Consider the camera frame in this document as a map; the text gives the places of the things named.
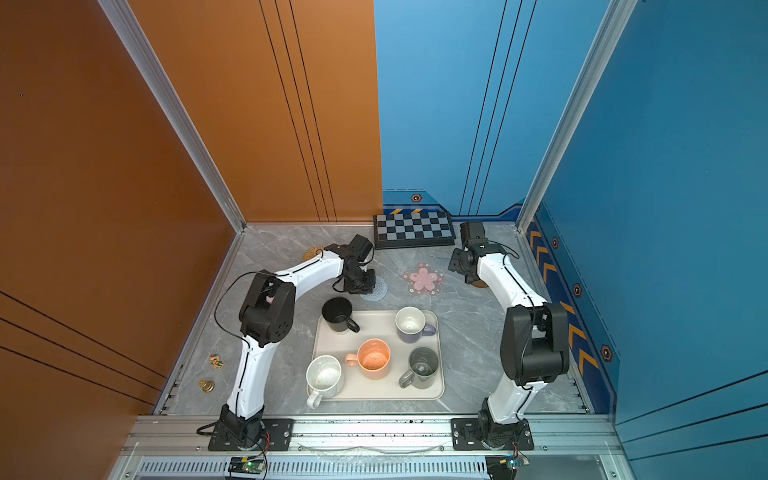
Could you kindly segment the pink flower coaster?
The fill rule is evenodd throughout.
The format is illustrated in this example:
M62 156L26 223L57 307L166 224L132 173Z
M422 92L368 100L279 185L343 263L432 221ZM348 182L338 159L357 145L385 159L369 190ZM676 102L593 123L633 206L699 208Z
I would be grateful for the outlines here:
M428 263L420 262L401 274L407 285L407 291L414 297L437 297L442 293L445 274Z

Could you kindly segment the orange pink mug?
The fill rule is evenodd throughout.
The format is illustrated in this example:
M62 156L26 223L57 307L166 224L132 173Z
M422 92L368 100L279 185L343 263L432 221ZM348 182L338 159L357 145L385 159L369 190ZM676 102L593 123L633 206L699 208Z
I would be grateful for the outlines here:
M345 357L345 363L362 371L370 380L380 380L389 373L391 361L390 346L381 339L369 339L361 344L356 353Z

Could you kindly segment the folded checkerboard box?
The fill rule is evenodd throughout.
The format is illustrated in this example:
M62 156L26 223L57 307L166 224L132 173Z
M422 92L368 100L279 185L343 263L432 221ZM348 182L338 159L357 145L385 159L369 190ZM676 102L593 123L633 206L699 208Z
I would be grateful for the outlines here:
M376 215L373 221L377 250L453 246L455 230L444 211L411 211Z

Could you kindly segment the grey green mug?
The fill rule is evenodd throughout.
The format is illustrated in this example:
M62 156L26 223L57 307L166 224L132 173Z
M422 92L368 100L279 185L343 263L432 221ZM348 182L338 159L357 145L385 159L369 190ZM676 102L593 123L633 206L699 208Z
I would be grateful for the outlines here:
M417 347L408 357L408 368L400 377L398 384L405 389L413 386L417 389L430 387L436 379L440 360L436 351L429 347Z

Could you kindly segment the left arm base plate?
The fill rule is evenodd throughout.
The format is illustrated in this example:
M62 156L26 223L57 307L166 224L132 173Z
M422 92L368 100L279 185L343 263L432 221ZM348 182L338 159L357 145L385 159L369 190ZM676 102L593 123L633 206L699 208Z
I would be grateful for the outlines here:
M209 451L285 452L289 449L294 421L289 418L218 420L207 449Z

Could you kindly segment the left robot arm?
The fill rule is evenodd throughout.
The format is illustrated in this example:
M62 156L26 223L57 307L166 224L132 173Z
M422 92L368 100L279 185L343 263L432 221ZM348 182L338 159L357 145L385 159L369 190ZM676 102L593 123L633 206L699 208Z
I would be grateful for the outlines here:
M296 300L330 281L342 282L344 293L374 290L375 271L367 267L373 244L356 235L347 244L331 244L314 257L288 269L253 273L238 313L242 342L233 390L213 425L210 451L261 451L268 428L263 423L265 391L271 363L290 332Z

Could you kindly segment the green circuit board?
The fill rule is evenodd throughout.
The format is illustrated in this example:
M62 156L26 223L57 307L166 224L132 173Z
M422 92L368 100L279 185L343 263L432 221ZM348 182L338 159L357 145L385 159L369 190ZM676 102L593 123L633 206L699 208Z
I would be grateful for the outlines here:
M265 479L267 470L267 462L263 457L231 457L226 477L228 479Z

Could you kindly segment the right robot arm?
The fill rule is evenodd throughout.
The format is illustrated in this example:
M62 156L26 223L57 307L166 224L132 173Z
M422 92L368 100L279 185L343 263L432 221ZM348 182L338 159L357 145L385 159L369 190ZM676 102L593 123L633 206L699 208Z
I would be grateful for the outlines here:
M484 282L505 313L499 345L503 375L478 412L479 440L490 449L531 450L525 412L569 370L568 314L529 286L498 249L456 248L449 269L470 283Z

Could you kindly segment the black mug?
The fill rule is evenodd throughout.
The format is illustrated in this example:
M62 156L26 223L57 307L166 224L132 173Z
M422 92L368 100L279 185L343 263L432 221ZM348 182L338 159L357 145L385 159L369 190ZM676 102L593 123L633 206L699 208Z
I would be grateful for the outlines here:
M329 327L337 333L351 331L358 333L360 326L352 319L351 302L343 297L335 297L322 306L322 317Z

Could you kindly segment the lavender mug white inside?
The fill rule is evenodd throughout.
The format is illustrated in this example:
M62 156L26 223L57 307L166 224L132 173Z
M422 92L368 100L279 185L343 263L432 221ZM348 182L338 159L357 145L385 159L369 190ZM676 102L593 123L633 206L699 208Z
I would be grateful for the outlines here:
M398 338L405 343L415 343L437 333L436 327L427 322L424 312L415 307L404 307L396 313L395 328Z

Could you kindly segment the light blue woven coaster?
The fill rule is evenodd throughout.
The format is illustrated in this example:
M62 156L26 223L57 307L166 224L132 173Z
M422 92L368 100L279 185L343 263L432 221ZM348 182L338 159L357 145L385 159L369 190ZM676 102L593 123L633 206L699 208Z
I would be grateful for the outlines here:
M361 298L370 302L379 302L386 297L388 285L380 277L376 277L375 285L370 293L362 294Z

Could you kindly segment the small brass bell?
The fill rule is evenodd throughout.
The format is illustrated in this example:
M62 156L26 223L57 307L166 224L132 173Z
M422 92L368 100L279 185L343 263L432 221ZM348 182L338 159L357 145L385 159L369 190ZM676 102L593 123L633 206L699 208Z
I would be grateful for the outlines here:
M199 387L205 393L210 393L215 388L215 383L212 380L200 380Z

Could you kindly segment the cream serving tray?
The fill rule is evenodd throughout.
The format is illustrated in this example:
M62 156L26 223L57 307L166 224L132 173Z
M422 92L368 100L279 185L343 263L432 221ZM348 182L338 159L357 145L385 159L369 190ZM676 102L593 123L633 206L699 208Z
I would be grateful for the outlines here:
M440 336L438 317L423 312L427 335L408 343L398 335L395 310L355 311L352 320L360 331L334 331L324 318L318 319L313 358L332 356L340 364L343 386L331 397L333 401L421 401L437 400L445 391L443 369L438 366L429 377L416 377L405 387L401 377L410 371L410 355L426 347L437 356Z

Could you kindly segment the woven rattan coaster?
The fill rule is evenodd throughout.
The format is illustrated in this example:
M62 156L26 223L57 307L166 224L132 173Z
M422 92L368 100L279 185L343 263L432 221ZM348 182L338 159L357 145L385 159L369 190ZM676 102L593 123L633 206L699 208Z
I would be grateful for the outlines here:
M323 252L323 250L324 248L322 246L313 246L304 252L302 260L303 261L311 260L317 257L318 255L320 255Z

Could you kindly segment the right small circuit board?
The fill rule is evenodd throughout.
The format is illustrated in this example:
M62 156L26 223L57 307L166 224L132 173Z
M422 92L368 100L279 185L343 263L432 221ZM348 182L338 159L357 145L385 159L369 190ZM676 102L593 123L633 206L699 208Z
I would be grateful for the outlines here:
M530 465L525 456L486 456L486 471L491 480L515 480L522 468Z

